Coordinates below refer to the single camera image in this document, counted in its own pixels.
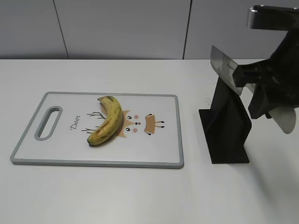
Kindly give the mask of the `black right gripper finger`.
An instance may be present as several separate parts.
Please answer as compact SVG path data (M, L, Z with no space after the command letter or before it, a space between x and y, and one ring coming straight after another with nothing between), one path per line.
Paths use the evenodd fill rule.
M252 119L258 119L277 106L277 92L267 87L256 85L248 110Z
M269 59L251 64L240 64L233 72L233 81L236 87L244 87L246 84L269 85L270 77L267 75Z

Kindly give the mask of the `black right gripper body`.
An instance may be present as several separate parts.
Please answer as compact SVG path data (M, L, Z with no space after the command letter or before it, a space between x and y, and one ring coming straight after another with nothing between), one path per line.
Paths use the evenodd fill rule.
M288 31L269 58L269 85L261 85L277 92L277 106L299 106L299 31Z

